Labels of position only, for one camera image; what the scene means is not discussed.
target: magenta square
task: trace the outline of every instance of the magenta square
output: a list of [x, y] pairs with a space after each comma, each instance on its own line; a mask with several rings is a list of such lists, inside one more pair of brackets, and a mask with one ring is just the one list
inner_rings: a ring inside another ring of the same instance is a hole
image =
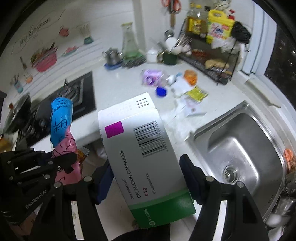
[[105, 127], [107, 138], [119, 135], [124, 132], [121, 121]]

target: sink rim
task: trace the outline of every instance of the sink rim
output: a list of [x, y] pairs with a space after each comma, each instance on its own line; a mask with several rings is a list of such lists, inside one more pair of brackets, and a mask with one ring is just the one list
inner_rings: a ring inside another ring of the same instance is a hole
[[[281, 184], [277, 190], [277, 193], [274, 195], [272, 202], [270, 203], [267, 211], [265, 212], [265, 214], [263, 215], [263, 220], [265, 220], [269, 214], [271, 213], [274, 205], [276, 204], [284, 186], [285, 186], [285, 175], [287, 173], [287, 166], [286, 166], [286, 162], [284, 160], [283, 154], [281, 152], [281, 149], [279, 147], [279, 145], [277, 144], [274, 135], [272, 134], [272, 132], [270, 131], [270, 129], [268, 128], [268, 126], [266, 125], [266, 123], [264, 123], [264, 121], [257, 115], [257, 113], [253, 110], [253, 108], [250, 106], [250, 104], [248, 104], [246, 101], [243, 101], [242, 103], [238, 104], [236, 107], [234, 107], [233, 109], [231, 109], [230, 111], [226, 112], [225, 114], [219, 116], [218, 118], [214, 119], [213, 121], [207, 123], [206, 125], [198, 128], [194, 133], [190, 132], [189, 136], [188, 136], [188, 141], [190, 143], [194, 143], [195, 139], [197, 139], [199, 136], [205, 134], [208, 131], [212, 131], [214, 132], [216, 129], [219, 129], [222, 125], [224, 125], [224, 123], [228, 122], [229, 120], [235, 118], [237, 115], [239, 115], [240, 113], [245, 113], [247, 115], [249, 115], [258, 125], [259, 127], [262, 129], [262, 131], [265, 133], [266, 137], [269, 139], [269, 141], [271, 142], [273, 148], [275, 149], [280, 161], [281, 161], [281, 166], [282, 166], [282, 180], [281, 180]], [[211, 170], [211, 168], [209, 167], [205, 157], [195, 148], [193, 149], [194, 153], [197, 154], [198, 159], [200, 160], [200, 163], [203, 165], [204, 169], [208, 172], [209, 175], [212, 175], [214, 178], [215, 175], [213, 174], [213, 171]]]

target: sink basin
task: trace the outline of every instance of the sink basin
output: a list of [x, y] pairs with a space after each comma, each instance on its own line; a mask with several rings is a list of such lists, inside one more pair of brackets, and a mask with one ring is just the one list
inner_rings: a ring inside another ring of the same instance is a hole
[[271, 132], [246, 102], [190, 134], [188, 141], [219, 182], [242, 181], [263, 219], [274, 207], [286, 168]]

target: glass pitcher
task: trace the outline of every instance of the glass pitcher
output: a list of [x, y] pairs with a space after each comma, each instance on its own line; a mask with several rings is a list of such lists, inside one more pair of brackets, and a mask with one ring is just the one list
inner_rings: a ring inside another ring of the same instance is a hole
[[124, 23], [121, 25], [123, 31], [123, 46], [122, 52], [125, 59], [134, 59], [138, 57], [139, 47], [136, 43], [135, 34], [133, 32], [131, 23]]

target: kettle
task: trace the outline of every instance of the kettle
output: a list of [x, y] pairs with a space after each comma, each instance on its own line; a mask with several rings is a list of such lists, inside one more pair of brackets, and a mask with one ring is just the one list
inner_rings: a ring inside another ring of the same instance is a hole
[[102, 55], [109, 66], [117, 65], [123, 60], [123, 52], [112, 47], [110, 47], [106, 52], [103, 52]]

